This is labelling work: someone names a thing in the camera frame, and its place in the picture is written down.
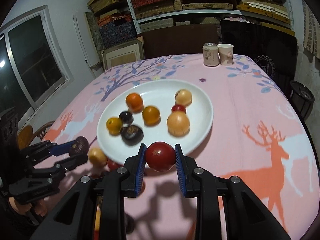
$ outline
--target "tree branch pattern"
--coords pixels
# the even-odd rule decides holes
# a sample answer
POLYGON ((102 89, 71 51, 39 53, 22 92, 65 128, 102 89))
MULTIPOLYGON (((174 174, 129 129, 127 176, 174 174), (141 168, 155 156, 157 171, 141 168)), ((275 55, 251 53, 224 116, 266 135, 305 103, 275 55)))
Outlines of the tree branch pattern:
MULTIPOLYGON (((242 69, 239 67, 226 67, 226 69, 228 69, 228 70, 236 71, 236 72, 232 72, 232 73, 228 74, 228 77, 236 77, 236 76, 241 76, 241 75, 244 76, 247 74, 251 74, 255 78, 264 78, 264 79, 261 79, 261 82, 257 82, 257 85, 263 87, 263 88, 261 88, 261 91, 260 91, 261 93, 269 93, 271 91, 271 89, 275 89, 275 90, 278 90, 281 94, 283 94, 281 89, 272 80, 272 78, 270 78, 268 75, 264 75, 263 73, 261 73, 261 71, 259 69, 254 69, 254 68, 249 69, 250 68, 249 65, 239 61, 239 60, 241 60, 242 57, 243 56, 240 56, 240 55, 234 55, 234 58, 236 60, 238 60, 238 61, 235 61, 235 63, 237 63, 238 65, 241 65, 242 69)), ((249 59, 248 57, 245 57, 245 58, 246 58, 246 61, 254 63, 254 61, 249 59)))
POLYGON ((134 86, 142 82, 166 79, 172 76, 178 68, 185 67, 184 65, 167 66, 166 63, 169 59, 178 60, 176 63, 182 62, 185 55, 158 57, 155 59, 140 60, 125 65, 116 66, 108 69, 103 73, 102 81, 96 82, 93 85, 98 86, 107 82, 107 86, 100 87, 94 95, 103 94, 101 102, 105 101, 107 97, 117 88, 127 84, 134 86))

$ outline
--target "black stool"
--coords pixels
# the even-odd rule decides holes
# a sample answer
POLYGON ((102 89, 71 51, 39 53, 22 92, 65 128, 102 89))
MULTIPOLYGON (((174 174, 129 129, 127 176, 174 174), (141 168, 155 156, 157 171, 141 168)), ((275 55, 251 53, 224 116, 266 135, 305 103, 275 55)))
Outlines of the black stool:
POLYGON ((303 120, 306 120, 312 111, 315 97, 306 86, 298 81, 291 80, 290 86, 292 89, 290 101, 295 105, 295 110, 300 113, 303 120))

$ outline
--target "window pane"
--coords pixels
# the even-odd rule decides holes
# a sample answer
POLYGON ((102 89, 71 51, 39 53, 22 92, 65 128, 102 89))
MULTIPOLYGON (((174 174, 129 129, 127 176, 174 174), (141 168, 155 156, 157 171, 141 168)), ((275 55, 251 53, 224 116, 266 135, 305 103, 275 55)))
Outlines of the window pane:
POLYGON ((36 16, 9 31, 14 61, 32 99, 37 101, 61 77, 42 27, 36 16))
POLYGON ((31 107, 13 73, 3 37, 0 40, 0 112, 13 106, 18 120, 31 107))

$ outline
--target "white plate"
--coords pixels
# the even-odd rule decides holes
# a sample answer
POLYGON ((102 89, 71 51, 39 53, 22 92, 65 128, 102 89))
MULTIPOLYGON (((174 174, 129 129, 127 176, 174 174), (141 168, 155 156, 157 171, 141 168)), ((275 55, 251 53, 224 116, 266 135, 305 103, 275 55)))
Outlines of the white plate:
POLYGON ((163 141, 174 147, 180 143, 183 154, 187 155, 196 149, 208 135, 213 121, 213 107, 208 95, 199 87, 180 80, 158 80, 140 84, 128 89, 117 96, 103 111, 97 127, 97 140, 104 154, 123 164, 128 157, 138 154, 140 143, 135 146, 126 145, 121 136, 112 136, 106 128, 110 117, 118 117, 128 107, 125 98, 130 93, 138 93, 143 99, 144 106, 156 106, 160 110, 161 122, 154 127, 144 125, 142 113, 133 114, 133 124, 142 128, 144 137, 140 143, 147 147, 157 141, 163 141), (174 137, 167 130, 167 118, 175 105, 174 95, 180 89, 192 93, 192 104, 187 106, 187 116, 190 120, 190 132, 184 137, 174 137))

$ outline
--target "plate rim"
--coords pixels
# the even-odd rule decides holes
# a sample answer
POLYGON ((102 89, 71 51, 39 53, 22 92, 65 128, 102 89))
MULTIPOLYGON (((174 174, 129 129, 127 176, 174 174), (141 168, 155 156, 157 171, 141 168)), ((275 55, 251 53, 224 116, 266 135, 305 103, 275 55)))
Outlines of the plate rim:
MULTIPOLYGON (((127 93, 128 90, 132 90, 132 89, 134 89, 134 88, 136 88, 136 87, 139 87, 139 86, 141 86, 141 85, 144 85, 144 84, 147 84, 147 83, 151 83, 151 82, 152 82, 152 83, 155 83, 155 82, 180 82, 180 83, 189 84, 189 85, 194 86, 194 87, 196 87, 197 89, 199 89, 199 90, 205 95, 205 97, 208 99, 208 101, 210 102, 210 112, 211 112, 210 124, 211 124, 211 125, 209 125, 209 126, 207 127, 207 129, 205 130, 205 133, 204 133, 205 135, 201 137, 201 139, 199 140, 199 143, 197 143, 196 146, 193 147, 192 150, 188 153, 188 154, 190 154, 191 152, 193 152, 194 150, 196 150, 196 149, 200 146, 200 144, 201 144, 201 143, 205 140, 205 138, 209 135, 209 132, 210 132, 210 130, 211 130, 211 128, 212 128, 214 110, 213 110, 213 104, 212 104, 212 101, 211 101, 210 97, 208 96, 208 94, 207 94, 202 88, 198 87, 197 85, 195 85, 195 84, 193 84, 193 83, 191 83, 191 82, 188 82, 188 81, 185 81, 185 80, 179 80, 179 79, 159 79, 159 80, 151 80, 151 81, 143 82, 143 83, 141 83, 141 84, 139 84, 139 85, 136 85, 136 86, 134 86, 134 87, 132 87, 132 88, 129 88, 129 89, 127 89, 126 91, 122 92, 120 95, 116 96, 112 101, 114 101, 116 98, 122 96, 123 94, 127 93)), ((106 157, 108 157, 108 156, 107 156, 107 154, 105 153, 105 151, 102 149, 102 147, 101 147, 102 143, 101 143, 100 140, 99 140, 98 127, 100 126, 100 122, 102 122, 102 121, 101 121, 101 117, 102 117, 103 113, 105 112, 105 110, 108 108, 108 106, 110 105, 110 103, 111 103, 112 101, 109 102, 109 104, 104 108, 103 112, 101 113, 101 115, 100 115, 100 117, 99 117, 98 124, 97 124, 97 131, 96 131, 96 133, 97 133, 97 142, 98 142, 99 148, 101 149, 101 151, 103 152, 103 154, 104 154, 106 157)))

